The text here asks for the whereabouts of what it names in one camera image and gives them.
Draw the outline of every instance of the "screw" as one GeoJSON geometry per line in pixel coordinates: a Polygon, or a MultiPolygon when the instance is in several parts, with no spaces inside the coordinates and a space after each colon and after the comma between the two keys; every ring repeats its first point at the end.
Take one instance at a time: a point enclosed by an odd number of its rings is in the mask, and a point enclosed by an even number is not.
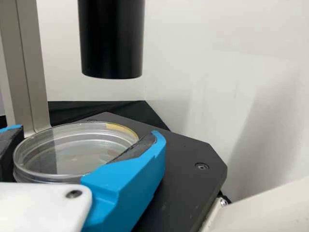
{"type": "Polygon", "coordinates": [[[228,203],[227,203],[226,200],[221,199],[221,200],[220,200],[220,205],[221,205],[222,207],[224,207],[224,206],[228,205],[228,203]]]}
{"type": "Polygon", "coordinates": [[[200,170],[206,170],[209,169],[209,166],[205,163],[196,163],[195,166],[200,170]]]}
{"type": "Polygon", "coordinates": [[[70,192],[68,192],[67,194],[66,194],[66,198],[69,198],[69,199],[72,199],[72,198],[77,198],[77,197],[79,197],[80,195],[82,195],[82,191],[80,191],[80,190],[72,190],[72,191],[70,191],[70,192]]]}

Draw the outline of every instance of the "blue clamp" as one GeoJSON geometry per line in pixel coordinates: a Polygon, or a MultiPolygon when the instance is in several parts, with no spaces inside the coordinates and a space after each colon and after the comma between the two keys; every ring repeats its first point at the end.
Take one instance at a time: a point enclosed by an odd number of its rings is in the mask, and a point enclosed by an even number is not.
{"type": "Polygon", "coordinates": [[[153,143],[141,139],[122,157],[81,178],[93,195],[84,232],[127,232],[139,220],[165,172],[166,140],[157,131],[151,134],[153,143]]]}
{"type": "Polygon", "coordinates": [[[22,127],[21,124],[12,125],[12,126],[0,129],[0,133],[6,132],[9,130],[14,130],[14,129],[21,128],[21,127],[22,127]]]}

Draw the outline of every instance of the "screw hole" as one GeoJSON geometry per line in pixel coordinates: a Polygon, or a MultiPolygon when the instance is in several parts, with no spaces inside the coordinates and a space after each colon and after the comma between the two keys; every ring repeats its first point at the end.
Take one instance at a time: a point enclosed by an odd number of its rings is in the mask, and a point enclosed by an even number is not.
{"type": "Polygon", "coordinates": [[[69,199],[72,199],[72,198],[77,198],[77,197],[79,197],[80,195],[82,195],[82,191],[80,191],[80,190],[72,190],[72,191],[70,191],[70,192],[68,192],[67,194],[66,194],[66,198],[69,198],[69,199]]]}
{"type": "Polygon", "coordinates": [[[196,163],[195,166],[200,170],[207,170],[209,169],[209,166],[205,163],[196,163]]]}

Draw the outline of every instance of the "white bracket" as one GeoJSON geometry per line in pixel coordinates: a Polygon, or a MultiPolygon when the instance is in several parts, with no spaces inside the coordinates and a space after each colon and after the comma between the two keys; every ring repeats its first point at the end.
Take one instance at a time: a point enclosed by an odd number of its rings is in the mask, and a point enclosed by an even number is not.
{"type": "Polygon", "coordinates": [[[308,232],[309,176],[222,207],[217,199],[201,232],[308,232]]]}
{"type": "Polygon", "coordinates": [[[0,182],[0,231],[79,232],[92,204],[83,185],[0,182]]]}

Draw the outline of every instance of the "petri dish lid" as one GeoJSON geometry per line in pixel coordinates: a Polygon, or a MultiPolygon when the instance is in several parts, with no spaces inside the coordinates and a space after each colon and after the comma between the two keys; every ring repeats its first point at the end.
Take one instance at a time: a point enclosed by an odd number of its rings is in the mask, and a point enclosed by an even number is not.
{"type": "Polygon", "coordinates": [[[28,137],[14,151],[17,182],[79,183],[138,141],[131,129],[108,122],[71,123],[28,137]]]}

